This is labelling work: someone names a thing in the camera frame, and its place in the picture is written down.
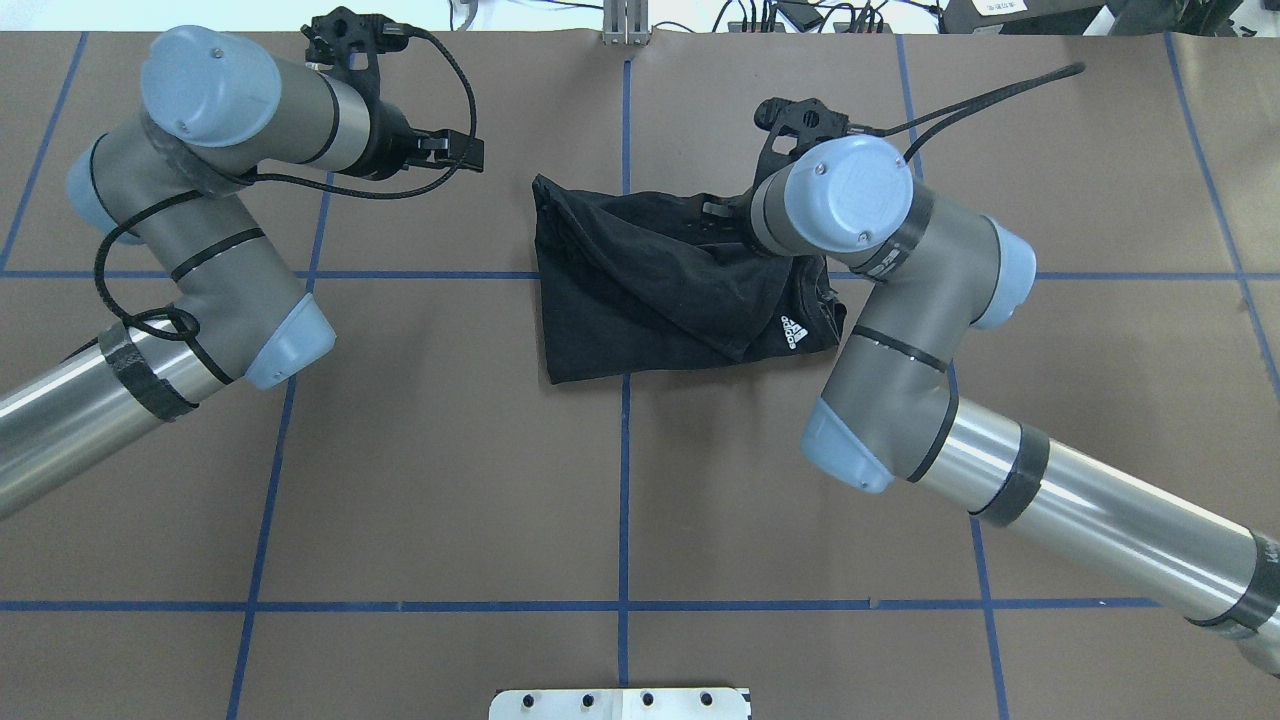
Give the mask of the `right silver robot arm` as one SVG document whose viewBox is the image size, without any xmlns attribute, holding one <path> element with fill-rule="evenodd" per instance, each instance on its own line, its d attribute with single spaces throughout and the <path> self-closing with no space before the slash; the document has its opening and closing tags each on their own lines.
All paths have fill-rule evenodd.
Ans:
<svg viewBox="0 0 1280 720">
<path fill-rule="evenodd" d="M 1027 301 L 1033 247 L 919 181 L 882 138 L 818 143 L 735 199 L 746 242 L 847 265 L 873 290 L 817 400 L 801 447 L 870 493 L 904 479 L 1125 582 L 1277 675 L 1277 542 L 964 400 L 965 333 Z"/>
</svg>

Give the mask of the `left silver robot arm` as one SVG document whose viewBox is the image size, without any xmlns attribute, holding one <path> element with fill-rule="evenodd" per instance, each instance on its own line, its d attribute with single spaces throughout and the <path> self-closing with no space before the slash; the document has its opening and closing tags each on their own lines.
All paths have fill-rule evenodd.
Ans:
<svg viewBox="0 0 1280 720">
<path fill-rule="evenodd" d="M 114 322 L 3 400 L 3 516 L 247 380 L 269 389 L 333 350 L 337 334 L 239 199 L 253 184 L 339 188 L 262 161 L 384 181 L 412 167 L 480 172 L 466 131 L 416 129 L 380 94 L 379 59 L 431 32 L 339 6 L 302 28 L 305 60 L 179 26 L 151 44 L 136 117 L 67 174 L 70 205 L 101 236 L 95 290 Z"/>
</svg>

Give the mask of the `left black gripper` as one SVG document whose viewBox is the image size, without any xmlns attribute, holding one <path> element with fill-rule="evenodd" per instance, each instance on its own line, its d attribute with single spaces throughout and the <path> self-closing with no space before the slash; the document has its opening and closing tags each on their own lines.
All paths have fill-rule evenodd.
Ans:
<svg viewBox="0 0 1280 720">
<path fill-rule="evenodd" d="M 457 129 L 416 129 L 399 108 L 384 101 L 372 106 L 370 119 L 366 181 L 385 181 L 410 167 L 476 173 L 485 169 L 481 138 Z"/>
</svg>

